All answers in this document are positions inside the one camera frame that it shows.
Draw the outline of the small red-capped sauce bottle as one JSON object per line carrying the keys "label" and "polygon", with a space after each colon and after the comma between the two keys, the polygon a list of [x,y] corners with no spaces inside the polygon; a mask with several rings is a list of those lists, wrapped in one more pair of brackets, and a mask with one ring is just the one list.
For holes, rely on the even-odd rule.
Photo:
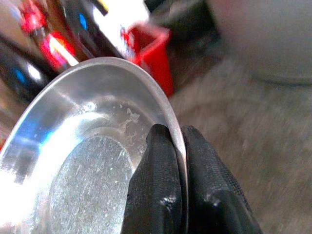
{"label": "small red-capped sauce bottle", "polygon": [[48,15],[36,0],[22,0],[19,7],[22,31],[39,48],[44,58],[57,72],[79,64],[76,52],[71,43],[57,30],[48,24]]}

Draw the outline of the red plastic bottle basket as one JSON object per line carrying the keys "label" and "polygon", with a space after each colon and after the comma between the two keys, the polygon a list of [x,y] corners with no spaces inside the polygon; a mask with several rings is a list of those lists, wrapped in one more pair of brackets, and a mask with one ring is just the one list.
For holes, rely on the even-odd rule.
{"label": "red plastic bottle basket", "polygon": [[166,96],[174,93],[166,47],[170,30],[147,23],[137,23],[121,33],[127,46],[126,58],[140,66],[159,84]]}

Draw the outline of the aluminium pot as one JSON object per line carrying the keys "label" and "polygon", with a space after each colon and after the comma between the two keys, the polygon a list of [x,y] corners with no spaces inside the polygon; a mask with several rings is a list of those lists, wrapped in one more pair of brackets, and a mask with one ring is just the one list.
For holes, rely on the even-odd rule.
{"label": "aluminium pot", "polygon": [[312,0],[206,0],[231,52],[253,75],[312,85]]}

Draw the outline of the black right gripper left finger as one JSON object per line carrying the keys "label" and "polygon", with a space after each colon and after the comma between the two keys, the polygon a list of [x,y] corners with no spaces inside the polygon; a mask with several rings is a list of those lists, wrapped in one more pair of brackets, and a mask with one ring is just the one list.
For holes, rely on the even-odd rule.
{"label": "black right gripper left finger", "polygon": [[169,129],[151,127],[147,148],[132,175],[122,234],[186,234],[186,187],[181,153]]}

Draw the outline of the shallow steel plate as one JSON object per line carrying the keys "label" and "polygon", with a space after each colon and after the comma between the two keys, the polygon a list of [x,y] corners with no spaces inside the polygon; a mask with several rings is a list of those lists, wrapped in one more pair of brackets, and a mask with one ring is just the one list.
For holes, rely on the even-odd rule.
{"label": "shallow steel plate", "polygon": [[146,71],[103,57],[57,76],[0,151],[0,234],[121,234],[129,181],[154,124],[170,131],[187,202],[181,128]]}

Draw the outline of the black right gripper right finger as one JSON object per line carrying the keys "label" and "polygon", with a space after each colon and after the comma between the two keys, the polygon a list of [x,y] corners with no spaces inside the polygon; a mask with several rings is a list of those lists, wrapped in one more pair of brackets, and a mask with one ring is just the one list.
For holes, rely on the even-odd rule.
{"label": "black right gripper right finger", "polygon": [[182,128],[189,181],[189,234],[263,234],[238,181],[193,126]]}

